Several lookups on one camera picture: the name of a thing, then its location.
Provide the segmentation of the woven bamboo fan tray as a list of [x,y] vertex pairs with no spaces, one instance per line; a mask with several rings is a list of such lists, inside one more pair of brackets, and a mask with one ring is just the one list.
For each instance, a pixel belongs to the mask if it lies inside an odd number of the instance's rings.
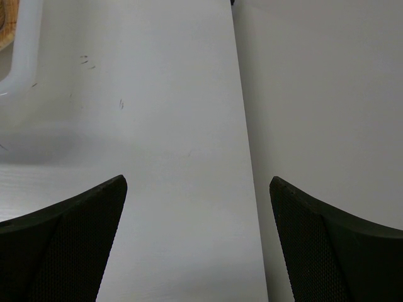
[[0,50],[14,41],[19,4],[19,0],[1,0]]

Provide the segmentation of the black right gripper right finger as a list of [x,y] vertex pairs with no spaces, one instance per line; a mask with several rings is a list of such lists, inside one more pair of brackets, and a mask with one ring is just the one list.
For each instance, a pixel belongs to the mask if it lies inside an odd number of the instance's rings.
[[270,200],[295,301],[402,301],[402,231],[275,176]]

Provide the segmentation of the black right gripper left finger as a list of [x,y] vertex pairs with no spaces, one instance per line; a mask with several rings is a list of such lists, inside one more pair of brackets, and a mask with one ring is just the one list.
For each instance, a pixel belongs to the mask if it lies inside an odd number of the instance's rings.
[[96,301],[127,196],[116,176],[1,222],[1,301]]

